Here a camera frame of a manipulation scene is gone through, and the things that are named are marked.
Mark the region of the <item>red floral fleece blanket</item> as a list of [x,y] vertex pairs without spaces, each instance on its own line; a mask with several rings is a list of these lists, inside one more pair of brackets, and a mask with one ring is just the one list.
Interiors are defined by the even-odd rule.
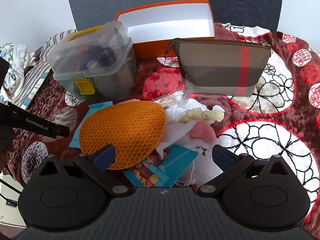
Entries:
[[[271,46],[271,57],[249,98],[219,95],[193,95],[208,108],[225,110],[222,122],[212,124],[220,144],[235,154],[248,153],[256,159],[282,155],[311,200],[311,211],[304,228],[319,239],[319,51],[296,35],[271,32],[261,27],[215,23],[216,38],[258,42]],[[35,85],[36,94],[27,111],[52,121],[62,110],[69,111],[71,135],[68,138],[41,139],[39,135],[16,129],[17,137],[7,158],[1,160],[4,175],[21,186],[48,154],[71,159],[79,149],[69,147],[74,130],[97,100],[78,100],[53,79],[46,56],[67,34],[49,38],[40,53],[37,70],[45,79]],[[130,99],[151,101],[184,89],[180,68],[156,59],[138,61],[138,75]]]

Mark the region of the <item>plaid canvas zipper pouch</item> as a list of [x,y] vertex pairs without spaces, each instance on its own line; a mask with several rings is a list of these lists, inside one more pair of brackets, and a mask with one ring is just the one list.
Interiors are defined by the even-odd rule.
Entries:
[[196,94],[250,97],[271,54],[260,43],[175,38],[173,50],[185,88]]

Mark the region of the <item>clear bag of swabs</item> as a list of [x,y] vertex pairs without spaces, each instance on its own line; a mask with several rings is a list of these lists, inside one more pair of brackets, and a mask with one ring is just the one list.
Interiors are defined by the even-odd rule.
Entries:
[[153,102],[158,103],[164,109],[169,109],[170,107],[183,107],[185,106],[191,97],[191,92],[188,90],[177,90],[175,92],[163,95],[159,98],[153,100]]

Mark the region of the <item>orange cardboard box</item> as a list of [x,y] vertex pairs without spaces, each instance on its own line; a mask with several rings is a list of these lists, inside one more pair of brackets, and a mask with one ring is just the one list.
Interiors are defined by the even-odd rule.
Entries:
[[138,60],[162,57],[169,42],[175,38],[215,38],[208,0],[143,5],[120,11],[114,19],[123,24],[132,38]]

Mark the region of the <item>twisted cream cloth roll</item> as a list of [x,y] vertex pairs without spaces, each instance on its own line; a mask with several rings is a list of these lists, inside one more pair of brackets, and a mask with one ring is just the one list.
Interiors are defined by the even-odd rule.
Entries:
[[193,108],[187,110],[180,118],[179,122],[187,123],[190,121],[216,121],[221,122],[224,119],[225,114],[222,111],[218,110],[206,110],[203,111],[200,108]]

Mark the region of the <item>clear plastic storage container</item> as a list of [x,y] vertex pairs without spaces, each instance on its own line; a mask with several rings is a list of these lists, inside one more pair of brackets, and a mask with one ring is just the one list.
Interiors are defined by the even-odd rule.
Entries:
[[53,78],[81,100],[124,100],[137,75],[133,41],[119,21],[67,35],[47,60]]

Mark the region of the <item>blue floral white cloth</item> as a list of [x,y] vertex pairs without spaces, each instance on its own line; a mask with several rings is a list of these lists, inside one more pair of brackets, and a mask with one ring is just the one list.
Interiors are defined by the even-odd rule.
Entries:
[[1,46],[1,58],[10,64],[1,87],[1,102],[13,102],[23,89],[27,68],[35,66],[35,53],[28,53],[26,45],[6,43]]

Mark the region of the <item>orange honeycomb silicone mat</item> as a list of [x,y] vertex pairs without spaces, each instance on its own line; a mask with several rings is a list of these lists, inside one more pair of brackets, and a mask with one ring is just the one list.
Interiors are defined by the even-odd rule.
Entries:
[[92,155],[106,145],[116,150],[110,170],[131,168],[148,157],[165,130],[164,108],[152,101],[127,101],[91,114],[78,135],[83,153]]

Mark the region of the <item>teal cartoon mask packet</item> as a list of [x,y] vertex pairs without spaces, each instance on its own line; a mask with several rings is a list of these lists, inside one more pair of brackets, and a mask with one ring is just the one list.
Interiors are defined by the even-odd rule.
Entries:
[[153,153],[136,166],[124,170],[123,174],[135,186],[173,186],[188,167],[194,166],[198,153],[180,145],[172,145],[164,150],[167,155],[161,159]]

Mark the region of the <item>white plush bunny toy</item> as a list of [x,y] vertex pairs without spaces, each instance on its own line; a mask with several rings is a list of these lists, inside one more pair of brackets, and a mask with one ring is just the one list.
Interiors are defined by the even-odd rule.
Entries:
[[161,158],[166,157],[165,149],[179,145],[197,153],[196,158],[176,181],[177,186],[195,185],[200,187],[222,173],[213,161],[212,150],[216,145],[216,134],[211,124],[213,121],[176,122],[167,125],[156,152]]

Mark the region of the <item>striped fabric pile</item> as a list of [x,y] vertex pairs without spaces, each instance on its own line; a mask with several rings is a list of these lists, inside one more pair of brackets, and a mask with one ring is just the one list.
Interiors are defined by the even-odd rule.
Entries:
[[48,73],[50,72],[50,65],[47,60],[48,53],[53,46],[63,40],[66,36],[76,32],[77,29],[71,29],[55,34],[44,43],[40,49],[39,60],[37,61],[36,65],[27,73],[23,89],[19,96],[13,100],[13,104],[22,109],[28,108],[33,97],[36,95],[37,91],[40,89]]

